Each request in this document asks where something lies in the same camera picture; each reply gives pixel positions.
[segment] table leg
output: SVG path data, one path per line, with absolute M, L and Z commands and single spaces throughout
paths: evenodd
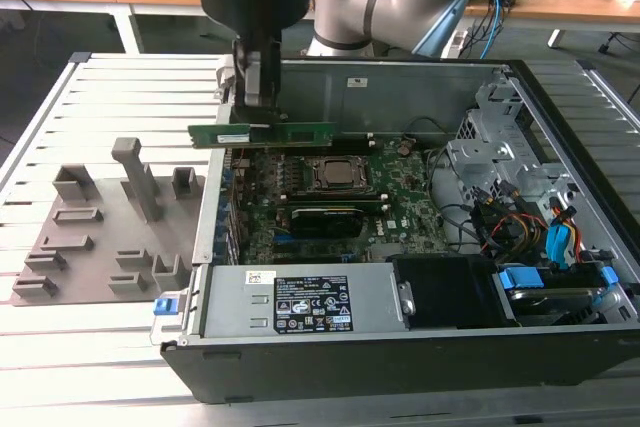
M 547 42 L 547 45 L 549 46 L 549 48 L 551 49 L 558 48 L 560 45 L 560 41 L 562 40 L 562 37 L 564 37 L 565 32 L 566 32 L 565 30 L 559 30 L 559 29 L 554 30 L 553 34 L 551 34 L 551 37 L 549 37 L 549 41 Z
M 118 27 L 118 33 L 127 54 L 141 54 L 144 52 L 142 37 L 138 30 L 136 17 L 131 12 L 131 7 L 126 4 L 118 5 L 112 12 L 113 18 Z

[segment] blue cable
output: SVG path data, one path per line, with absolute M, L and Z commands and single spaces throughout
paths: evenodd
M 501 6 L 500 6 L 500 0 L 495 0 L 495 2 L 496 2 L 496 15 L 493 19 L 493 25 L 491 26 L 491 33 L 489 34 L 489 40 L 487 40 L 487 44 L 484 46 L 484 50 L 480 55 L 481 59 L 485 58 L 485 56 L 487 55 L 487 52 L 489 52 L 489 49 L 493 45 L 493 41 L 496 35 L 496 30 L 498 28 L 498 19 L 500 18 Z

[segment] white sticker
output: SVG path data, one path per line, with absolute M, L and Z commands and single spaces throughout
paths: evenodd
M 276 278 L 275 270 L 247 270 L 247 284 L 273 284 Z
M 347 87 L 360 87 L 365 88 L 369 83 L 369 79 L 366 77 L 349 77 L 347 79 Z
M 235 143 L 248 143 L 251 139 L 249 138 L 249 134 L 227 134 L 227 135 L 218 135 L 218 143 L 219 144 L 235 144 Z

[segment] motherboard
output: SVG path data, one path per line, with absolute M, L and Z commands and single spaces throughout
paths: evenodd
M 402 139 L 228 151 L 229 263 L 383 262 L 447 250 L 426 191 L 428 151 Z

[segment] green circuit board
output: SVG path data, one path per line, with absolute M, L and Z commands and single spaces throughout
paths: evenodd
M 317 165 L 317 158 L 251 151 L 245 162 L 260 175 L 245 183 L 245 189 L 250 192 L 245 190 L 238 202 L 246 221 L 240 263 L 381 262 L 393 254 L 447 250 L 447 240 L 437 220 L 438 212 L 425 192 L 423 157 L 420 152 L 400 156 L 399 142 L 399 139 L 387 139 L 384 147 L 371 155 L 357 157 L 359 165 L 366 167 L 367 185 L 361 191 L 388 194 L 388 207 L 382 214 L 366 215 L 360 235 L 344 239 L 296 240 L 281 227 L 282 217 L 286 215 L 286 210 L 277 202 L 282 191 L 278 180 L 282 169 L 292 163 L 302 166 L 301 182 L 309 185 L 313 182 L 310 166 Z M 353 204 L 362 208 L 362 204 Z

